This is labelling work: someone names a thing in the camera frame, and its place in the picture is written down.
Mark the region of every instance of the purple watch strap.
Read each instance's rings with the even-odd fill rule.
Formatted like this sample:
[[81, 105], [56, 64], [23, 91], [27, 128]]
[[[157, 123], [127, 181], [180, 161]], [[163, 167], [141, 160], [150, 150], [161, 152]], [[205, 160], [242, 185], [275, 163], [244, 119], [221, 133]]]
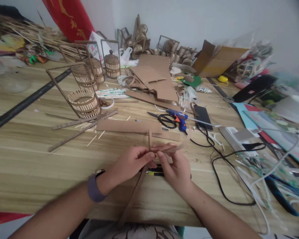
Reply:
[[89, 191], [89, 197], [94, 201], [94, 202], [101, 202], [106, 198], [107, 195], [101, 194], [99, 188], [97, 187], [96, 183], [96, 177], [99, 176], [97, 174], [92, 175], [88, 182], [87, 182], [87, 187]]

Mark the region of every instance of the wooden table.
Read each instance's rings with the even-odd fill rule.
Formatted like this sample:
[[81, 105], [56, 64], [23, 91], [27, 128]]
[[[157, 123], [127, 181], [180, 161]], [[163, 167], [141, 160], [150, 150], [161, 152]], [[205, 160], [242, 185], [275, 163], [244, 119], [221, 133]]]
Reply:
[[[48, 62], [35, 64], [18, 71], [22, 76], [32, 80], [29, 90], [20, 94], [4, 93], [0, 89], [0, 115], [21, 102], [30, 94], [50, 81], [45, 69], [53, 68], [61, 63]], [[58, 75], [63, 69], [54, 72]], [[198, 93], [199, 105], [206, 107], [213, 124], [244, 128], [237, 113], [223, 100], [223, 97], [204, 79], [204, 83], [213, 92]], [[106, 80], [109, 88], [117, 87], [116, 80]], [[69, 93], [78, 88], [72, 75], [60, 83], [61, 88]], [[228, 94], [238, 91], [233, 86], [223, 87]], [[156, 121], [147, 111], [157, 112], [154, 105], [139, 101], [138, 103], [116, 103], [119, 113], [117, 119]], [[147, 145], [148, 137], [135, 133], [105, 132], [101, 139], [87, 147], [95, 133], [85, 132], [51, 153], [47, 149], [59, 141], [74, 134], [78, 128], [69, 127], [51, 130], [57, 124], [68, 122], [46, 116], [45, 113], [76, 118], [56, 87], [49, 90], [24, 109], [20, 114], [0, 128], [0, 211], [35, 213], [48, 201], [85, 180], [95, 169], [108, 168], [116, 159], [132, 145]], [[187, 121], [191, 127], [193, 121]], [[222, 136], [218, 136], [225, 144], [225, 153], [232, 152], [231, 147]], [[205, 136], [198, 130], [193, 132], [192, 139], [207, 145]], [[167, 143], [168, 140], [153, 138], [153, 144]], [[238, 215], [255, 231], [265, 232], [265, 222], [257, 206], [238, 206], [229, 203], [222, 196], [211, 166], [211, 148], [202, 148], [193, 143], [183, 149], [190, 160], [192, 180], [205, 192], [211, 195], [226, 208]], [[227, 197], [233, 201], [251, 202], [246, 189], [233, 171], [222, 160], [218, 160], [216, 170], [219, 174]], [[138, 176], [116, 187], [106, 200], [96, 205], [89, 214], [90, 218], [118, 220], [127, 204]], [[282, 231], [279, 223], [266, 211], [272, 232], [299, 235], [299, 217], [287, 213], [278, 202], [272, 200], [273, 207], [285, 222], [288, 232]], [[185, 226], [201, 226], [191, 207], [169, 186], [163, 177], [146, 176], [140, 194], [128, 221], [161, 223]]]

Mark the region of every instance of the hand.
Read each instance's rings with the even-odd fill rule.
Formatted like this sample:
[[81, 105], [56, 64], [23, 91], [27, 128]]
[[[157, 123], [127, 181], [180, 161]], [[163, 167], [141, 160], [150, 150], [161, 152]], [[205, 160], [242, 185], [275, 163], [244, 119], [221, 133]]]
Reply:
[[117, 185], [134, 177], [138, 171], [146, 164], [150, 168], [157, 165], [153, 159], [156, 155], [149, 152], [147, 147], [130, 147], [105, 173], [96, 178], [100, 192], [107, 195]]
[[169, 164], [167, 156], [162, 152], [175, 148], [173, 143], [154, 145], [151, 151], [157, 153], [162, 165], [165, 179], [182, 197], [192, 189], [192, 181], [190, 179], [190, 164], [183, 153], [178, 150], [175, 153], [167, 153], [173, 160], [173, 164]]

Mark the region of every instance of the green paper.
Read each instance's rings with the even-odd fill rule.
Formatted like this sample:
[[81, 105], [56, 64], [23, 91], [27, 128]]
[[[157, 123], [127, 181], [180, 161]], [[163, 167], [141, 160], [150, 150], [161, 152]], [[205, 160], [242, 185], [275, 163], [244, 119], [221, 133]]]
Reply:
[[199, 76], [195, 76], [194, 74], [192, 74], [192, 76], [194, 76], [194, 81], [193, 82], [187, 82], [184, 79], [181, 79], [180, 81], [183, 82], [186, 85], [189, 85], [191, 87], [193, 87], [194, 89], [199, 86], [203, 81], [202, 78]]

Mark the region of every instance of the red banner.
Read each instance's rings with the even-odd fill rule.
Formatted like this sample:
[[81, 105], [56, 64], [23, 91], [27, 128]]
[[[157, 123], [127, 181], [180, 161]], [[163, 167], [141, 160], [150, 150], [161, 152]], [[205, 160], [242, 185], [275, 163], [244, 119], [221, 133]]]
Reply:
[[94, 28], [81, 0], [42, 0], [63, 34], [74, 42], [88, 40]]

